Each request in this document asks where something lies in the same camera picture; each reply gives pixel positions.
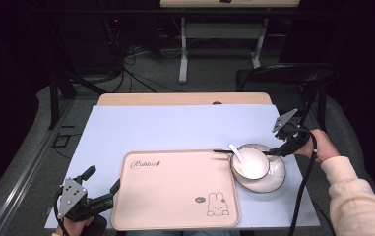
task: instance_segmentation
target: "white plate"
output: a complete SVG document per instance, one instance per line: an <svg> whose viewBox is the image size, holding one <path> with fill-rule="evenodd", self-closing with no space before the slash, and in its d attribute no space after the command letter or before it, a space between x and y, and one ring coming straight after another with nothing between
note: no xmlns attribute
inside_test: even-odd
<svg viewBox="0 0 375 236"><path fill-rule="evenodd" d="M265 147L263 145L258 145L258 144L244 145L244 146L239 147L238 150L241 150L243 148L255 148L260 151L270 150L269 147ZM268 158L270 161L270 169L266 176L258 180L247 179L241 176L240 174L238 174L233 168L233 164L234 164L233 162L235 160L237 161L237 158L231 158L230 168L232 169L232 174L234 178L243 187L253 192L269 193L269 192L276 190L284 182L285 166L284 166L284 163L282 162L282 159L279 156L270 155L268 156Z"/></svg>

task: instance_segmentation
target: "desk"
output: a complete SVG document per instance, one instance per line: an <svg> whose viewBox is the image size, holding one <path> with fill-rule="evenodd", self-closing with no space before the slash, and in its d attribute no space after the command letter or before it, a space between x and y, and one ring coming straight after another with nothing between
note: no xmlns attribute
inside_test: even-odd
<svg viewBox="0 0 375 236"><path fill-rule="evenodd" d="M219 0L161 0L162 8L279 8L297 7L299 0L232 0L221 3ZM181 64L179 83L187 82L187 38L251 38L258 39L255 51L251 52L254 68L260 67L259 60L267 31L268 19L260 24L198 24L181 19Z"/></svg>
<svg viewBox="0 0 375 236"><path fill-rule="evenodd" d="M207 105L214 102L223 105ZM271 133L273 126L261 125L274 125L278 116L265 93L105 94L93 109L66 176L78 176L95 165L97 173L83 183L89 197L95 198L108 192L120 176L123 156L133 150L226 148L228 143L242 145L252 142L278 147L282 142ZM247 129L243 129L243 124L247 124ZM264 229L290 225L301 173L294 156L283 161L285 181L271 193L252 193L236 183L241 219L235 228ZM110 213L108 210L102 215L109 220ZM297 226L319 225L305 191ZM56 227L53 213L45 227Z"/></svg>

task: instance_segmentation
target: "cream sweater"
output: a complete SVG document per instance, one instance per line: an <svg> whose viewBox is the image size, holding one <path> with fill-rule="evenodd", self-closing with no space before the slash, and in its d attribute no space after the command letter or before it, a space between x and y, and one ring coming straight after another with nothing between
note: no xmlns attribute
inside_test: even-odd
<svg viewBox="0 0 375 236"><path fill-rule="evenodd" d="M375 194L368 182L358 179L344 156L329 158L321 167L331 183L331 220L337 235L375 235Z"/></svg>

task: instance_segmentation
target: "rectangular tray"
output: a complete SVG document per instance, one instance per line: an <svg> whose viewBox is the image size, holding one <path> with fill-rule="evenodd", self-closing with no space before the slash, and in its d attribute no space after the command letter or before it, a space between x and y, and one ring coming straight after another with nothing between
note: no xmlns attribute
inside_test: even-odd
<svg viewBox="0 0 375 236"><path fill-rule="evenodd" d="M239 221L227 154L130 152L120 183L111 216L117 230L223 228Z"/></svg>

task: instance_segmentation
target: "cartoon rabbit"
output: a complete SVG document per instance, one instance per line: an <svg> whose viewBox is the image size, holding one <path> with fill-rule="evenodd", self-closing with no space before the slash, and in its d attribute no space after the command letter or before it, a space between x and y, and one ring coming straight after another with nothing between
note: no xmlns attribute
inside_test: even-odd
<svg viewBox="0 0 375 236"><path fill-rule="evenodd" d="M209 194L208 216L212 215L229 215L227 203L221 192Z"/></svg>

